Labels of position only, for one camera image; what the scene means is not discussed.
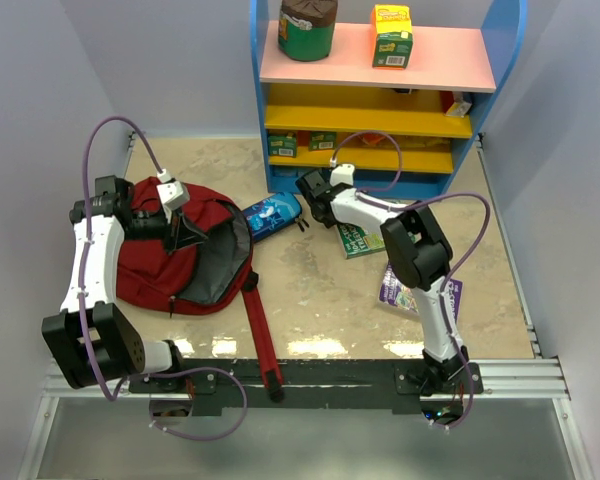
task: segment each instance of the yellow shelf board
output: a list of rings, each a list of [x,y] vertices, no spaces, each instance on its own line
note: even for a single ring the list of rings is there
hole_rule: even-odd
[[[293,167],[328,167],[333,150],[310,152],[308,147],[298,147],[295,158],[270,156],[271,165]],[[453,173],[453,160],[447,145],[421,150],[402,151],[402,169],[416,173]],[[338,152],[338,163],[353,163],[363,170],[397,170],[398,155],[395,150],[344,146]]]
[[[265,126],[273,130],[382,130],[396,135],[471,138],[469,117],[442,113],[440,92],[389,88],[272,84]]]

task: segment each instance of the round container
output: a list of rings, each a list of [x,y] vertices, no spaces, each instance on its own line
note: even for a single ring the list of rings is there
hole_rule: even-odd
[[[338,0],[282,0],[278,45],[294,60],[312,62],[331,52]]]

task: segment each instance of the red strap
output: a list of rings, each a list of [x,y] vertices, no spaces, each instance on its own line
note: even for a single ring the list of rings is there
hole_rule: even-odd
[[[258,274],[253,271],[249,272],[247,281],[242,287],[242,298],[244,306],[247,308],[253,343],[256,345],[262,382],[269,392],[269,398],[274,402],[281,402],[284,399],[284,390],[282,389],[284,379],[278,365],[276,351],[273,348],[267,317],[262,308],[257,285]]]

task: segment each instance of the green book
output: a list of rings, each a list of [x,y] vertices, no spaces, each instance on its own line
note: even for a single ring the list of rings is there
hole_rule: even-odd
[[[382,237],[375,233],[369,233],[364,228],[343,223],[337,225],[336,231],[347,260],[384,250]]]

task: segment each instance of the red backpack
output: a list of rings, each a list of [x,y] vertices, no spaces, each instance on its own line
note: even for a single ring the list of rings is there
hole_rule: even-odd
[[[135,186],[134,211],[161,208],[156,189],[159,183],[150,177]],[[251,269],[249,222],[228,197],[198,185],[185,185],[190,200],[183,213],[208,235],[208,240],[171,254],[165,252],[160,240],[125,241],[118,259],[118,297],[150,310],[207,315],[222,310],[241,291],[262,380],[269,397],[280,401],[283,378],[258,293],[258,274]]]

